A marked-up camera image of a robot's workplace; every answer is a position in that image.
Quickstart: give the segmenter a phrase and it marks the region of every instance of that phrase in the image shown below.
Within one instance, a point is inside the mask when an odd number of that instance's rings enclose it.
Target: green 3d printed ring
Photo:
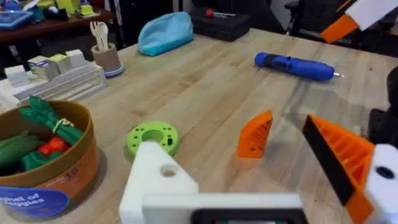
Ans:
[[[139,124],[127,134],[127,148],[135,156],[141,142],[157,141],[169,155],[177,152],[179,138],[177,130],[161,121],[149,121]]]

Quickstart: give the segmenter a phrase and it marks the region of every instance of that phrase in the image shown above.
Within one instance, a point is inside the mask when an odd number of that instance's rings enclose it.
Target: cardboard bowl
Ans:
[[[20,174],[0,176],[0,186],[57,190],[68,196],[67,205],[70,207],[82,201],[96,181],[99,158],[93,122],[90,112],[78,103],[50,101],[50,104],[59,116],[84,131],[84,135],[67,152],[41,167]],[[53,136],[49,128],[24,119],[19,108],[0,114],[0,124],[7,127],[0,131],[0,139],[13,137],[25,129],[44,141]]]

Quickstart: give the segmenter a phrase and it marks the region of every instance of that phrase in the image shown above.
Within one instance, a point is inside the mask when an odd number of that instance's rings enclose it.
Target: blue pencil case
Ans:
[[[156,56],[193,40],[191,17],[186,12],[166,14],[149,21],[138,37],[138,50]]]

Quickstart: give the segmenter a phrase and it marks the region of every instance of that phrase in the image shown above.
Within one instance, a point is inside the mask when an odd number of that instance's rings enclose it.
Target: wooden utensil holder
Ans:
[[[118,51],[114,44],[109,43],[109,50],[98,50],[98,46],[94,45],[91,52],[94,56],[94,61],[97,65],[104,69],[104,72],[113,72],[121,68],[121,63],[118,56]]]

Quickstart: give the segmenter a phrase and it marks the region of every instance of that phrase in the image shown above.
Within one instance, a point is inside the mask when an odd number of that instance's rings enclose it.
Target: small box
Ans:
[[[14,87],[30,83],[29,79],[27,78],[27,74],[23,65],[6,68],[4,69],[4,72],[7,76],[7,79]]]
[[[30,70],[32,71],[32,73],[33,74],[37,74],[36,71],[35,71],[35,65],[37,63],[42,62],[42,61],[47,60],[47,59],[48,59],[47,57],[37,56],[37,57],[34,57],[34,58],[28,60],[27,63],[29,65]]]
[[[51,60],[44,60],[37,63],[35,66],[35,71],[37,72],[37,76],[39,78],[47,81],[50,81],[60,74],[57,64]]]
[[[68,51],[67,56],[69,56],[72,68],[81,67],[87,64],[87,61],[83,56],[83,52],[81,52],[81,50],[77,49]]]
[[[70,63],[70,59],[66,55],[57,54],[49,58],[49,60],[55,62],[58,65],[58,69],[61,74],[67,73],[72,69],[72,64]]]

